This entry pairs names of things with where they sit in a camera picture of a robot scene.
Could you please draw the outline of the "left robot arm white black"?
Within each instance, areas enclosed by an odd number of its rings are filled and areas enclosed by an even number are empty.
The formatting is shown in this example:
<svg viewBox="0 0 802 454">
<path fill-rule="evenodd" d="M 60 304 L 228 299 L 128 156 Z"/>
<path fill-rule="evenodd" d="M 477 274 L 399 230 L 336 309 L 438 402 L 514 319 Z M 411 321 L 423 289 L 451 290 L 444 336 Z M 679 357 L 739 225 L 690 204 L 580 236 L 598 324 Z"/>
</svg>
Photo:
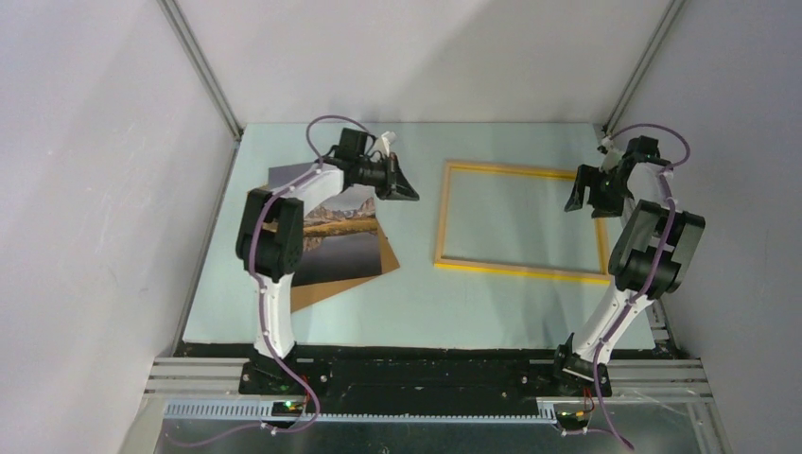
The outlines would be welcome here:
<svg viewBox="0 0 802 454">
<path fill-rule="evenodd" d="M 290 288 L 303 256 L 305 216 L 353 185 L 373 188 L 383 201 L 419 201 L 392 151 L 396 139 L 393 131 L 375 136 L 345 128 L 339 142 L 295 179 L 247 194 L 235 254 L 257 285 L 254 349 L 272 359 L 262 380 L 275 393 L 289 393 L 299 381 L 298 367 L 285 357 L 296 344 Z"/>
</svg>

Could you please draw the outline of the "yellow wooden picture frame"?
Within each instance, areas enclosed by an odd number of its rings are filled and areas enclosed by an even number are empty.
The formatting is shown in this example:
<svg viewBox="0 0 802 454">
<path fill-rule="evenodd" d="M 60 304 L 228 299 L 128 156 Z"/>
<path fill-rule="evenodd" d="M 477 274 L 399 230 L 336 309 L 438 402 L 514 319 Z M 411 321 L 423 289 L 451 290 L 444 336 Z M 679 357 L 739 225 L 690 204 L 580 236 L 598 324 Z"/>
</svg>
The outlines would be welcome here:
<svg viewBox="0 0 802 454">
<path fill-rule="evenodd" d="M 574 175 L 570 170 L 557 168 L 464 160 L 446 161 L 434 247 L 433 263 L 435 267 L 448 270 L 489 272 L 601 285 L 606 284 L 611 279 L 611 275 L 607 272 L 608 255 L 610 252 L 609 240 L 607 226 L 603 220 L 595 220 L 593 222 L 594 251 L 598 258 L 598 268 L 595 271 L 570 270 L 566 267 L 553 265 L 518 265 L 499 261 L 492 262 L 474 258 L 448 256 L 445 253 L 448 228 L 448 205 L 453 193 L 452 181 L 459 172 L 503 177 L 534 178 L 558 182 L 571 182 Z"/>
</svg>

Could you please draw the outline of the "landscape photo print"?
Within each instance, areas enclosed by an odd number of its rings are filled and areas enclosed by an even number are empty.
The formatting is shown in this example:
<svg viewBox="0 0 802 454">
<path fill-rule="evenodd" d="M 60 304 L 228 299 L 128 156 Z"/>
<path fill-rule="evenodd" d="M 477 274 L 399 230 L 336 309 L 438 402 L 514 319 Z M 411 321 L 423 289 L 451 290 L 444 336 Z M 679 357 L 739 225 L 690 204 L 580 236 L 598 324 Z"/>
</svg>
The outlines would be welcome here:
<svg viewBox="0 0 802 454">
<path fill-rule="evenodd" d="M 334 166 L 304 163 L 269 169 L 268 187 L 304 203 L 302 257 L 292 285 L 304 287 L 382 272 L 374 190 L 345 184 Z"/>
</svg>

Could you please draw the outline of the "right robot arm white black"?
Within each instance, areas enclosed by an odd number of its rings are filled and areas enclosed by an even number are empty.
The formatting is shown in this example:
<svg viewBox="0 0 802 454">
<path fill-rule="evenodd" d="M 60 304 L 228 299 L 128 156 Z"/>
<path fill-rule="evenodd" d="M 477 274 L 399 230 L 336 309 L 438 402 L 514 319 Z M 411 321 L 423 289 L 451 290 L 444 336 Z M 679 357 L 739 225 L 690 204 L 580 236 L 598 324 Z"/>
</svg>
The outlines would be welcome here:
<svg viewBox="0 0 802 454">
<path fill-rule="evenodd" d="M 582 329 L 555 352 L 549 380 L 563 395 L 600 382 L 635 317 L 682 284 L 706 228 L 703 217 L 679 210 L 668 181 L 676 165 L 662 158 L 656 139 L 639 136 L 620 150 L 606 136 L 599 151 L 600 165 L 578 167 L 565 209 L 589 205 L 593 219 L 627 221 L 608 256 L 610 286 Z"/>
</svg>

